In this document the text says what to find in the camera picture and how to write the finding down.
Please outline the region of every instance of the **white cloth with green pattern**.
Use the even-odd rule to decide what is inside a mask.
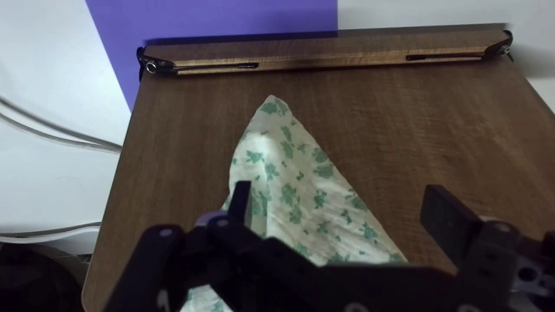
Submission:
[[[229,189],[237,180],[251,180],[249,229],[279,237],[315,265],[404,261],[322,147],[274,95],[258,107],[234,151]],[[197,287],[189,291],[183,310],[229,308],[210,287]]]

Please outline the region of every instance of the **wood grain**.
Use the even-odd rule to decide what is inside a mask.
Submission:
[[[532,237],[555,229],[555,119],[506,59],[144,76],[83,289],[86,310],[102,310],[145,227],[189,229],[220,208],[234,145],[268,93],[291,105],[414,263],[452,268],[418,222],[426,183]]]
[[[333,36],[163,45],[177,74],[289,71],[480,60],[508,40],[501,26],[341,31]],[[161,57],[157,47],[147,55]]]

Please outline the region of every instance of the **purple wall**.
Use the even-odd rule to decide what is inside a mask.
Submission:
[[[152,38],[336,29],[336,0],[86,0],[130,107],[135,48]]]

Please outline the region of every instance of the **white wall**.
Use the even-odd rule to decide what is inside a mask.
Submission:
[[[553,0],[338,0],[341,29],[508,22],[511,53],[555,111]]]
[[[0,45],[1,97],[123,142],[130,111],[83,0],[1,0]],[[45,140],[0,119],[0,234],[99,222],[116,161],[114,152]]]

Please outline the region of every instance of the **brown wood surface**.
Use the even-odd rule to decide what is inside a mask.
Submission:
[[[161,48],[164,59],[183,67],[178,74],[211,74],[478,60],[487,47],[508,38],[501,26],[466,26],[362,29],[321,38],[187,43]],[[157,53],[156,47],[147,52],[154,57]]]
[[[532,237],[555,229],[555,119],[506,59],[145,74],[86,275],[86,310],[104,307],[145,227],[189,229],[220,208],[234,145],[268,93],[289,104],[414,263],[452,268],[418,222],[426,183]]]

